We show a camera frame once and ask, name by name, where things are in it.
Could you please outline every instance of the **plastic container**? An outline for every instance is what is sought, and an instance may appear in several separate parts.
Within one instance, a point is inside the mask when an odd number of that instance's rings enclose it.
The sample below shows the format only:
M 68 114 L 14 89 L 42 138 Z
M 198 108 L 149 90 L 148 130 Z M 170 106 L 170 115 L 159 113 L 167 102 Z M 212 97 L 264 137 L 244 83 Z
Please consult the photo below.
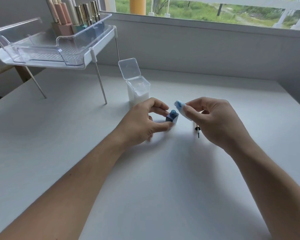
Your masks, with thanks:
M 128 88 L 130 107 L 147 100 L 150 96 L 150 82 L 143 76 L 135 58 L 120 60 L 119 68 Z
M 100 21 L 70 36 L 56 37 L 39 17 L 2 27 L 0 59 L 21 66 L 85 68 L 84 54 L 112 28 L 104 23 L 110 16 L 100 13 Z

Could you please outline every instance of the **orange column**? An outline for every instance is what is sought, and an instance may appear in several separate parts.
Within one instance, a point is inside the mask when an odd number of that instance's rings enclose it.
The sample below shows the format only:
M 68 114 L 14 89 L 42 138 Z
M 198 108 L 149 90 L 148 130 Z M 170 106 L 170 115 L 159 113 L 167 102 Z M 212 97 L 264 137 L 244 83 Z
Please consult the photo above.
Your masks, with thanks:
M 146 15 L 146 0 L 129 0 L 130 1 L 130 13 Z

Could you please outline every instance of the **black post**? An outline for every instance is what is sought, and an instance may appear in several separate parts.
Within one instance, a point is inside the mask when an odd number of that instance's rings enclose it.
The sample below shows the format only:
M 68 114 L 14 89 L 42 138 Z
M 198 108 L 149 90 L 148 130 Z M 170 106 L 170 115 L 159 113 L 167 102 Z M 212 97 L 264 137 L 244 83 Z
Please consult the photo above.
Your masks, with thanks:
M 217 16 L 220 16 L 221 8 L 222 8 L 222 3 L 221 3 L 220 6 L 219 6 L 219 10 L 218 10 Z

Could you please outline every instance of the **white railing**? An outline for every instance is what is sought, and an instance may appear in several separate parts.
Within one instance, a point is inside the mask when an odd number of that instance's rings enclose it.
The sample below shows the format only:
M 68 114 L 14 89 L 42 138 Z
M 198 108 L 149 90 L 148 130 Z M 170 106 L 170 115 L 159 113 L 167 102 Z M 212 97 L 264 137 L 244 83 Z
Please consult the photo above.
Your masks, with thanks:
M 282 23 L 287 15 L 291 15 L 295 10 L 300 10 L 300 0 L 178 0 L 178 1 L 194 1 L 202 3 L 222 3 L 222 4 L 232 4 L 232 5 L 242 5 L 242 6 L 253 6 L 253 7 L 268 7 L 268 8 L 280 8 L 284 9 L 282 16 L 279 21 L 273 25 L 275 28 L 281 28 Z M 298 22 L 291 27 L 291 29 L 300 29 L 300 19 Z

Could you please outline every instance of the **container lid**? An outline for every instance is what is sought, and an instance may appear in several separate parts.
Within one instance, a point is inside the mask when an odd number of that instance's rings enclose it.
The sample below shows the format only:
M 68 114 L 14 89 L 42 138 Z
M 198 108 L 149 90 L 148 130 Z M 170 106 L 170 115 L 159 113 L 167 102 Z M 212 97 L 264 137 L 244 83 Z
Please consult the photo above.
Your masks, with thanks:
M 141 76 L 136 58 L 119 60 L 118 64 L 124 80 L 131 80 Z

